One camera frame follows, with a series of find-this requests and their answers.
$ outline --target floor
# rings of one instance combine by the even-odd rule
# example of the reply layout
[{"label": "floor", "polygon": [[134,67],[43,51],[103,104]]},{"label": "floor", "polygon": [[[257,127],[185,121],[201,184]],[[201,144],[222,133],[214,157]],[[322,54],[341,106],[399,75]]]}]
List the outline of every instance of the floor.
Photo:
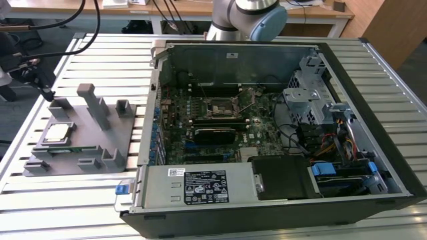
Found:
[{"label": "floor", "polygon": [[[36,25],[52,23],[52,20],[38,20]],[[127,20],[103,20],[101,33],[103,34],[119,34],[122,28],[129,24]],[[31,51],[30,54],[63,52],[71,42],[75,33],[93,33],[95,30],[97,22],[94,20],[77,19],[66,28],[54,28],[39,31],[40,37],[44,41],[43,47]],[[427,80],[427,43],[423,42],[403,66],[398,70],[398,74],[414,90],[418,97],[427,104],[427,87],[425,81]],[[47,71],[54,71],[59,62],[59,57],[47,58],[42,67]],[[0,140],[14,140],[14,137],[20,129],[20,126],[26,120],[28,112],[36,102],[39,93],[38,90],[23,86],[19,83],[12,85],[12,88],[18,94],[16,102],[0,101]],[[0,157],[6,154],[8,146],[0,144]]]}]

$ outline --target blue latch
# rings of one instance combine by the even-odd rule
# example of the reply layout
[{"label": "blue latch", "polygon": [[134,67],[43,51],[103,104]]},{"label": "blue latch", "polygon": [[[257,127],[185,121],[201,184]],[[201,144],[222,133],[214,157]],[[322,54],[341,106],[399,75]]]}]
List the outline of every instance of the blue latch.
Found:
[{"label": "blue latch", "polygon": [[118,185],[118,186],[115,186],[115,194],[117,195],[127,195],[127,194],[130,194],[130,185]]},{"label": "blue latch", "polygon": [[330,162],[317,163],[311,167],[311,170],[313,170],[313,174],[315,176],[319,176],[319,175],[335,175],[337,174],[334,165]]},{"label": "blue latch", "polygon": [[371,169],[373,173],[375,173],[379,170],[379,168],[375,165],[375,162],[370,161],[367,165],[369,165],[369,168]]}]

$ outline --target wooden desk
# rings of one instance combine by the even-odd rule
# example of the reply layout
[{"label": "wooden desk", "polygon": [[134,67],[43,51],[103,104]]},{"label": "wooden desk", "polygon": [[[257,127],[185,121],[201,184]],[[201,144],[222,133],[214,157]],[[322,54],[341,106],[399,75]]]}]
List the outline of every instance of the wooden desk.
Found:
[{"label": "wooden desk", "polygon": [[[157,0],[161,11],[166,16],[170,16],[169,8],[163,0]],[[178,0],[175,6],[178,8],[179,14],[182,15],[186,21],[211,21],[213,15],[213,3],[210,2],[197,2],[190,0]],[[177,12],[170,4],[170,8],[174,16]],[[151,14],[161,15],[161,12],[157,7],[153,8]],[[287,10],[289,14],[289,24],[309,24],[309,25],[333,25],[329,29],[327,36],[331,38],[338,38],[342,35],[346,24],[350,19],[354,18],[353,12],[347,9],[346,12],[339,12],[334,10],[325,9],[321,6],[306,7],[306,9],[290,9]]]},{"label": "wooden desk", "polygon": [[[81,6],[81,0],[8,0],[12,12],[8,18],[28,19],[66,19]],[[162,12],[170,16],[163,0],[157,0]],[[185,21],[211,21],[213,3],[179,0],[175,2]],[[102,9],[102,18],[114,20],[151,20],[154,34],[162,34],[162,15],[151,0],[149,5],[130,4],[129,8]],[[95,18],[95,6],[93,0],[86,0],[86,7],[81,19]],[[290,24],[333,25],[329,37],[339,37],[346,24],[354,14],[349,11],[339,12],[327,10],[319,6],[289,10]]]}]

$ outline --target aluminum table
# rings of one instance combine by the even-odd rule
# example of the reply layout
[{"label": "aluminum table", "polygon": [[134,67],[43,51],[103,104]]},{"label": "aluminum table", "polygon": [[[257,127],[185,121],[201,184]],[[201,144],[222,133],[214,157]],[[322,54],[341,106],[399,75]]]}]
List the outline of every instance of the aluminum table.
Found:
[{"label": "aluminum table", "polygon": [[[69,51],[90,40],[74,38]],[[115,212],[115,187],[137,176],[137,160],[151,78],[151,42],[155,39],[202,40],[201,36],[101,34],[91,48],[62,58],[55,74],[56,96],[83,105],[81,83],[97,86],[107,104],[129,99],[138,105],[127,171],[114,174],[23,176],[24,163],[51,112],[42,98],[35,103],[10,150],[0,162],[0,239],[8,240],[143,240]],[[281,37],[277,41],[326,42],[382,122],[419,180],[427,185],[427,108],[369,43],[350,38]],[[334,85],[341,99],[345,96]],[[427,201],[377,214],[357,224],[258,231],[182,239],[366,240],[426,239]]]}]

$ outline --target power supply label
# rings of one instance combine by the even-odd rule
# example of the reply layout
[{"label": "power supply label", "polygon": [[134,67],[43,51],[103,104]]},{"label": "power supply label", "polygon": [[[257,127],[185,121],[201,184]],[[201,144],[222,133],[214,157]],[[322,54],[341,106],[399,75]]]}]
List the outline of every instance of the power supply label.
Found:
[{"label": "power supply label", "polygon": [[185,203],[187,205],[229,203],[226,171],[185,173]]}]

